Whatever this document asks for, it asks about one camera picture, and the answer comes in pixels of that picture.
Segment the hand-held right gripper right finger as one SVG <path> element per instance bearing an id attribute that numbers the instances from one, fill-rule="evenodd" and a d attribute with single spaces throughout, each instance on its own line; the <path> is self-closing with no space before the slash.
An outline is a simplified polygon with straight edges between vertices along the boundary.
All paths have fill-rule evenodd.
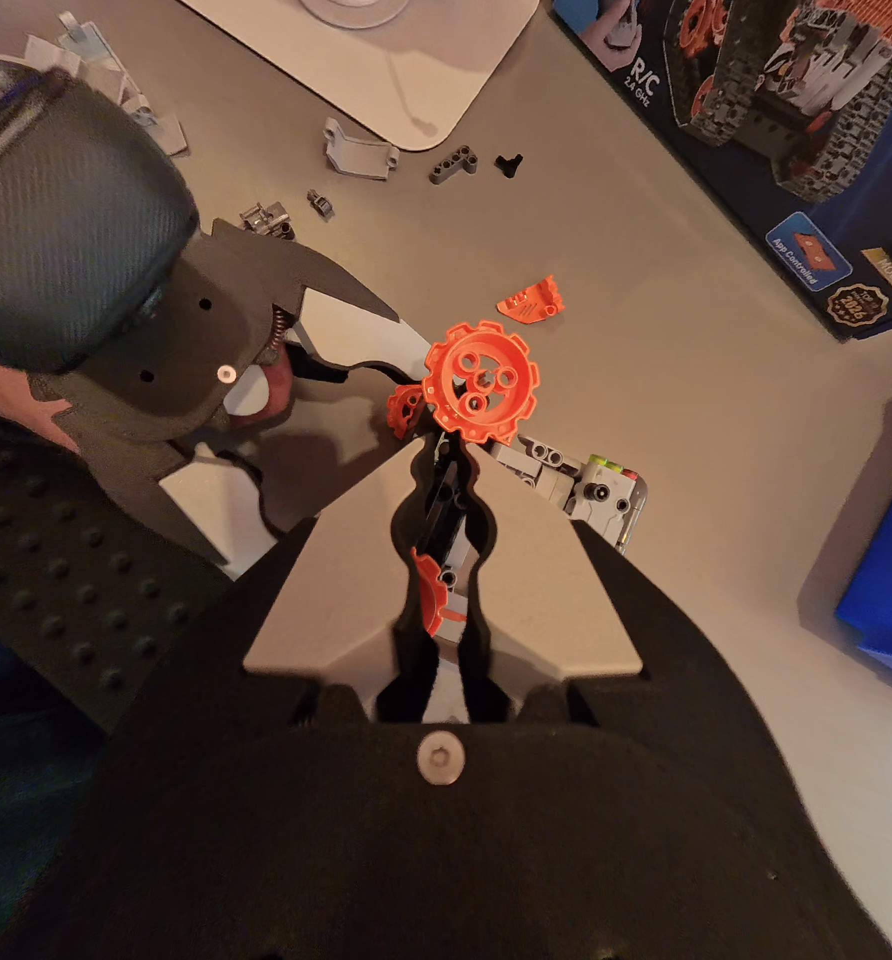
<path id="1" fill-rule="evenodd" d="M 491 456 L 468 459 L 489 534 L 474 602 L 489 678 L 522 703 L 539 686 L 638 675 L 640 654 L 567 514 Z"/>

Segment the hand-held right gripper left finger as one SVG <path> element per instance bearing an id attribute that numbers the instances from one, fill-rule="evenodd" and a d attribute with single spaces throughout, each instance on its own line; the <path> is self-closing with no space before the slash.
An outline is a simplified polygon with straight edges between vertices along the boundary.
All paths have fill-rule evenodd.
<path id="1" fill-rule="evenodd" d="M 368 703 L 427 703 L 437 644 L 411 549 L 437 440 L 412 440 L 320 512 L 245 656 L 251 674 L 345 685 Z"/>

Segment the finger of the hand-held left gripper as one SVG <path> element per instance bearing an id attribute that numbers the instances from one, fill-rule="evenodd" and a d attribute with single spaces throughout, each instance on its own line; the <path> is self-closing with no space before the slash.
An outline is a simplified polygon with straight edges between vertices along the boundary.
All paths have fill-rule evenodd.
<path id="1" fill-rule="evenodd" d="M 260 485 L 238 462 L 197 444 L 191 459 L 159 482 L 172 502 L 222 556 L 218 568 L 238 580 L 284 536 L 262 508 Z"/>
<path id="2" fill-rule="evenodd" d="M 384 369 L 426 377 L 431 345 L 402 320 L 307 288 L 293 326 L 293 342 L 315 361 L 338 371 Z"/>

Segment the building kit robot model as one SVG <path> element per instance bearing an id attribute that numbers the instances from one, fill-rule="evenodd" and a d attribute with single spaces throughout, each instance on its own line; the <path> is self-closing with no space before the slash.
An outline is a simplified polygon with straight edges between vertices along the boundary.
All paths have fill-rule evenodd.
<path id="1" fill-rule="evenodd" d="M 467 620 L 467 582 L 476 552 L 451 438 L 481 448 L 569 519 L 586 523 L 625 553 L 648 496 L 645 479 L 602 455 L 576 459 L 523 434 L 536 409 L 539 371 L 525 341 L 496 321 L 451 327 L 429 350 L 420 382 L 437 439 L 426 520 L 412 554 L 429 634 L 454 653 Z"/>

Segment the person's left hand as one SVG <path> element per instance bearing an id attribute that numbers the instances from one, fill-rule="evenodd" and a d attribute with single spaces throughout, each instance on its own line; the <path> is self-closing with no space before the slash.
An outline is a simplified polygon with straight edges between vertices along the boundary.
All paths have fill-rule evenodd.
<path id="1" fill-rule="evenodd" d="M 26 373 L 0 366 L 0 420 L 79 455 L 76 441 L 55 422 L 55 417 L 71 407 L 65 399 L 40 400 L 31 390 Z"/>

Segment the dark perforated tray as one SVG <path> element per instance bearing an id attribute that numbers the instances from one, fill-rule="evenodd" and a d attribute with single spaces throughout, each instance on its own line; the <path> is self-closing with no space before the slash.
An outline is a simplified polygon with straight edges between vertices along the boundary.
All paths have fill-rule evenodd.
<path id="1" fill-rule="evenodd" d="M 106 734 L 232 584 L 114 505 L 71 454 L 0 435 L 0 642 Z"/>

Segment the orange panel piece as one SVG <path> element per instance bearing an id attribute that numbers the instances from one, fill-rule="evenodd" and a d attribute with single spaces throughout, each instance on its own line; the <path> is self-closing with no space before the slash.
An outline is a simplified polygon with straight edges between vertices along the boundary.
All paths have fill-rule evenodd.
<path id="1" fill-rule="evenodd" d="M 496 303 L 497 311 L 520 324 L 532 325 L 553 318 L 564 309 L 559 286 L 552 274 Z"/>

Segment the grey panel piece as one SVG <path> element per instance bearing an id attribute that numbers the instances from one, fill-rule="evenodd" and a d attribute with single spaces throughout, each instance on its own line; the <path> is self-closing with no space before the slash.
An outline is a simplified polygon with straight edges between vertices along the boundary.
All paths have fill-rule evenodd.
<path id="1" fill-rule="evenodd" d="M 325 156 L 339 174 L 385 182 L 397 170 L 400 151 L 387 141 L 370 141 L 347 135 L 335 118 L 323 128 Z"/>

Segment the grey beam piece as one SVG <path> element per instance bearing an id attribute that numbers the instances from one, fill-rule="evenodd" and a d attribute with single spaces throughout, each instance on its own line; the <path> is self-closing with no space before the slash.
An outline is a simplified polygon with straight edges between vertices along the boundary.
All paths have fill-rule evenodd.
<path id="1" fill-rule="evenodd" d="M 435 164 L 428 175 L 428 179 L 433 185 L 441 186 L 458 173 L 473 176 L 477 169 L 478 156 L 476 152 L 468 145 L 462 145 Z"/>

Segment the cluster of grey panel pieces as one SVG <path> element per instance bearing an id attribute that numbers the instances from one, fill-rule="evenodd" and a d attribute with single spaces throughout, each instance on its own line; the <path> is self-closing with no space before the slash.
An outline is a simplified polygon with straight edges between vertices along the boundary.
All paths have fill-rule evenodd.
<path id="1" fill-rule="evenodd" d="M 63 70 L 120 108 L 168 157 L 187 155 L 188 141 L 176 114 L 152 107 L 97 24 L 81 22 L 68 10 L 57 18 L 63 30 L 55 40 L 29 33 L 21 54 L 0 53 L 0 92 L 17 90 L 35 71 Z"/>

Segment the blue robot kit box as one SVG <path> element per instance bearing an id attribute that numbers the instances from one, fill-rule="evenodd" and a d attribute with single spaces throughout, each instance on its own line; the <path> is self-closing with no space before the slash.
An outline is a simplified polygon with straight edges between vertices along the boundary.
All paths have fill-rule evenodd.
<path id="1" fill-rule="evenodd" d="M 892 330 L 892 1 L 551 11 L 836 339 Z"/>

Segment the white lamp base plate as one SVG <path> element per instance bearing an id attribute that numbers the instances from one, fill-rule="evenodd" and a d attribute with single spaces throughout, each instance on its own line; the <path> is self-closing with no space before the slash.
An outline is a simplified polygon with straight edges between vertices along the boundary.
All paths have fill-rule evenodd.
<path id="1" fill-rule="evenodd" d="M 369 132 L 412 152 L 451 135 L 537 1 L 185 1 Z"/>

